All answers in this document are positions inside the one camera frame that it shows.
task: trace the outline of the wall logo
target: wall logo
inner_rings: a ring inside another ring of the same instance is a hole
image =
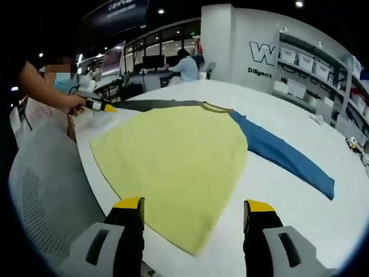
[[[249,42],[249,45],[254,62],[262,63],[264,61],[267,65],[274,66],[275,46],[270,49],[269,44],[262,43],[259,45],[258,42]]]

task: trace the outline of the black ceiling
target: black ceiling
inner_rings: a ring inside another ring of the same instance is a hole
[[[29,59],[36,66],[42,65],[39,52],[47,56],[57,53],[76,54],[78,48],[78,22],[91,10],[107,2],[107,0],[41,0],[24,4],[18,12],[21,21],[21,33]],[[369,39],[367,10],[365,1],[351,0],[343,3],[337,0],[305,0],[302,9],[295,7],[295,0],[262,0],[262,1],[218,1],[218,0],[149,0],[147,27],[122,32],[99,45],[91,45],[90,50],[83,49],[84,54],[103,52],[104,47],[116,45],[123,40],[135,37],[163,25],[192,17],[201,16],[201,6],[214,3],[231,2],[237,8],[250,8],[280,13],[308,23],[336,39],[344,47],[369,68],[369,55],[366,40]],[[165,9],[164,15],[157,10]]]

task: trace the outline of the person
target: person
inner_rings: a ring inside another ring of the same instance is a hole
[[[69,57],[58,57],[56,60],[49,61],[49,63],[50,65],[46,65],[39,70],[46,83],[54,89],[68,94],[69,89],[77,84],[74,79],[71,79],[71,73],[75,73],[72,60]],[[47,118],[58,125],[63,132],[67,133],[69,130],[69,121],[65,113],[34,99],[28,99],[25,116],[27,120],[22,123],[22,139],[18,139],[18,147],[31,134],[32,130]]]
[[[66,95],[53,89],[52,86],[45,82],[44,78],[38,73],[35,67],[19,53],[12,55],[12,58],[13,59],[10,60],[9,63],[5,63],[9,67],[3,76],[1,85],[0,129],[4,141],[3,145],[6,145],[2,150],[2,166],[0,167],[1,186],[7,183],[13,160],[18,151],[16,139],[10,125],[10,105],[7,101],[9,98],[7,94],[10,93],[9,87],[12,83],[17,84],[20,90],[30,98],[64,112],[68,112],[71,108],[84,106],[86,104],[84,98],[76,95]]]
[[[169,85],[198,80],[198,68],[195,60],[190,56],[190,53],[188,53],[185,49],[180,49],[177,53],[177,56],[180,59],[178,64],[172,68],[169,67],[169,65],[166,67],[169,71],[180,73],[180,78],[178,76],[174,76]]]

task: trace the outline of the blue sleeve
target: blue sleeve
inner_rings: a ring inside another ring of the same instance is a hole
[[[334,180],[315,163],[287,144],[284,140],[250,122],[245,116],[231,112],[247,138],[248,150],[286,169],[307,182],[330,200],[334,197]]]

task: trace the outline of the white table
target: white table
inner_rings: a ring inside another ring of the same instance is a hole
[[[285,226],[293,226],[315,245],[318,260],[325,267],[339,268],[352,253],[369,220],[369,179],[360,159],[335,129],[327,124],[319,126],[309,119],[308,112],[274,96],[217,81],[184,83],[134,99],[199,100],[234,108],[305,154],[336,181],[335,197],[330,201],[298,177],[248,152],[231,200],[198,257],[181,251],[145,226],[144,262],[162,276],[245,277],[245,199],[272,205]],[[105,214],[119,198],[102,176],[89,141],[138,113],[119,110],[93,115],[87,111],[76,118],[82,164]]]

